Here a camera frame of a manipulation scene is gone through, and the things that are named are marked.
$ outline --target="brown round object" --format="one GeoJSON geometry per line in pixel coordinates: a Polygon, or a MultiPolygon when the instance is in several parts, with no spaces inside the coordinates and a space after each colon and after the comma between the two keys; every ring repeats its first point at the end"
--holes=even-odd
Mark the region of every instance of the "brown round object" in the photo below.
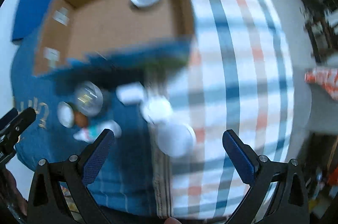
{"type": "Polygon", "coordinates": [[[74,112],[74,119],[75,124],[80,128],[88,127],[89,124],[88,117],[85,116],[83,113],[80,113],[79,111],[74,112]]]}

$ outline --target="open cardboard box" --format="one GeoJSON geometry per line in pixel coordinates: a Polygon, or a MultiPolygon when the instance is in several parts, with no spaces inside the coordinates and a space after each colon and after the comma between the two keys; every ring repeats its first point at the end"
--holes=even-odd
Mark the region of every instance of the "open cardboard box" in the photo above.
{"type": "Polygon", "coordinates": [[[187,59],[193,34],[190,0],[160,0],[147,9],[137,9],[129,0],[52,0],[34,74],[106,62],[129,68],[164,58],[187,59]]]}

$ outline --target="orange and white cloth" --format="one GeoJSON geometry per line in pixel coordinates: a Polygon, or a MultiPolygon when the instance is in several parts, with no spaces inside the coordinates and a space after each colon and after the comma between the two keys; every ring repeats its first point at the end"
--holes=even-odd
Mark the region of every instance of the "orange and white cloth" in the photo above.
{"type": "Polygon", "coordinates": [[[305,74],[305,82],[321,85],[334,100],[338,100],[338,69],[316,67],[305,74]]]}

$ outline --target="plaid tablecloth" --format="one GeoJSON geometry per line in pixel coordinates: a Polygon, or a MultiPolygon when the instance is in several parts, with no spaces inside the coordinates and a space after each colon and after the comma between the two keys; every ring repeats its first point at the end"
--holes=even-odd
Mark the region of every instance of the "plaid tablecloth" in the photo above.
{"type": "Polygon", "coordinates": [[[192,3],[197,38],[189,65],[150,77],[148,94],[169,98],[173,119],[193,127],[197,145],[173,159],[153,140],[153,182],[159,216],[208,219],[230,215],[248,190],[223,149],[223,132],[233,129],[258,155],[284,161],[294,89],[271,0],[192,3]]]}

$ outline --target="metal screw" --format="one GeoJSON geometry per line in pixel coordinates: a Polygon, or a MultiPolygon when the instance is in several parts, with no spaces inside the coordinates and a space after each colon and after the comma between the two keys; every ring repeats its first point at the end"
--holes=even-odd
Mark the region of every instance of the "metal screw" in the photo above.
{"type": "Polygon", "coordinates": [[[259,160],[261,160],[262,162],[266,162],[269,160],[269,158],[266,155],[260,155],[259,160]]]}
{"type": "Polygon", "coordinates": [[[75,161],[77,161],[77,155],[76,155],[76,154],[71,155],[71,156],[69,157],[69,161],[70,161],[70,162],[75,162],[75,161]]]}
{"type": "Polygon", "coordinates": [[[291,159],[291,164],[294,165],[294,166],[297,166],[298,165],[298,161],[296,159],[291,159]]]}
{"type": "Polygon", "coordinates": [[[40,165],[40,166],[43,166],[45,163],[46,163],[46,160],[45,160],[45,159],[40,159],[40,160],[39,160],[39,165],[40,165]]]}

